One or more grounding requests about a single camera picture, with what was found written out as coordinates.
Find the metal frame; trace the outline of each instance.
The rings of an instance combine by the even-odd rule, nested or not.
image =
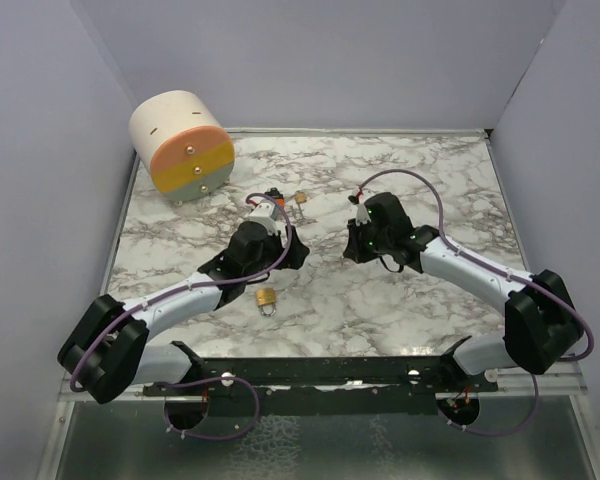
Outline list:
[[[414,131],[414,130],[375,130],[375,129],[259,129],[259,128],[229,128],[227,131],[233,138],[242,138],[248,136],[340,136],[356,135],[360,137],[375,136],[430,136],[430,137],[478,137],[483,138],[491,163],[496,173],[500,189],[502,191],[505,206],[509,218],[513,225],[516,240],[520,248],[524,265],[528,268],[527,256],[520,241],[518,229],[516,228],[514,217],[509,210],[509,202],[506,191],[502,188],[502,182],[494,162],[493,151],[488,136],[483,130],[447,130],[447,131]],[[112,241],[111,249],[108,253],[106,271],[101,285],[100,293],[106,293],[112,274],[112,268],[118,250],[120,235],[124,227],[127,210],[131,201],[131,194],[135,184],[136,174],[139,165],[139,157],[136,155],[133,166],[129,174],[127,189],[123,199],[123,205],[115,229],[115,236]],[[558,363],[549,371],[538,377],[538,383],[541,394],[545,395],[569,395],[571,398],[574,415],[585,444],[587,456],[590,459],[592,470],[596,478],[600,479],[600,433],[595,427],[594,415],[591,411],[589,400],[586,397],[586,386],[580,368],[575,363]],[[481,396],[529,396],[533,393],[533,387],[529,375],[521,369],[511,369],[499,372],[499,389],[497,392],[483,392]],[[436,397],[444,397],[444,394],[437,393]],[[125,393],[119,396],[116,401],[165,401],[164,396],[146,397],[143,395],[141,387],[131,387]],[[169,402],[176,401],[199,401],[201,397],[196,396],[169,396]],[[73,415],[73,406],[76,401],[93,401],[88,394],[75,394],[68,388],[68,378],[64,378],[58,396],[58,407],[54,423],[51,429],[49,440],[42,458],[41,466],[38,471],[38,480],[48,480],[56,478],[62,451],[69,432],[71,418]]]

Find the gray floor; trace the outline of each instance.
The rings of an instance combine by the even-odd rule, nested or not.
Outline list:
[[[484,399],[476,423],[519,422],[530,398]],[[265,417],[233,442],[165,432],[162,402],[76,404],[58,478],[108,479],[587,479],[593,478],[569,397],[544,397],[536,420],[505,438],[453,430],[438,417]],[[204,425],[216,434],[237,419]]]

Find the marble tabletop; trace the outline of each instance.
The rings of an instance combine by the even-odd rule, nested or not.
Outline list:
[[[379,262],[342,258],[353,187],[387,168],[409,168],[439,190],[447,233],[467,248],[514,268],[520,251],[484,140],[480,137],[271,137],[235,139],[229,182],[208,197],[176,205],[140,166],[110,282],[117,299],[176,283],[224,249],[250,209],[244,197],[277,187],[307,193],[299,271],[274,271],[277,313],[261,316],[249,286],[232,304],[164,332],[152,344],[187,343],[201,356],[434,355],[467,335],[502,328],[489,306],[456,286],[416,272],[392,274]],[[414,225],[436,224],[434,198],[406,175],[371,183],[368,195],[398,195]],[[288,202],[287,209],[294,219]]]

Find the robotic arm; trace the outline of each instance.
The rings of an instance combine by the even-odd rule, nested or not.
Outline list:
[[[80,382],[98,403],[106,403],[132,384],[182,380],[197,365],[188,347],[178,342],[145,345],[192,316],[235,300],[259,272],[302,267],[309,249],[284,212],[288,245],[283,248],[278,211],[272,199],[262,201],[225,250],[176,285],[124,302],[110,295],[94,300],[58,354],[72,381]]]
[[[351,199],[356,203],[356,196]],[[467,338],[452,347],[453,360],[466,375],[507,367],[542,374],[583,334],[571,313],[529,285],[537,284],[573,307],[557,274],[512,270],[441,236],[434,227],[414,227],[398,198],[389,192],[358,204],[356,218],[347,227],[345,258],[366,263],[388,255],[399,271],[409,267],[454,283],[505,317],[504,337]]]

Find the gray wall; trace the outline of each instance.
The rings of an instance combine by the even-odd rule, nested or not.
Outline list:
[[[224,126],[495,126],[563,0],[74,0],[138,101]]]
[[[583,370],[600,421],[600,0],[567,2],[493,146],[532,267],[561,272],[594,328]]]
[[[0,2],[0,480],[36,474],[54,358],[104,270],[130,113],[67,1]]]

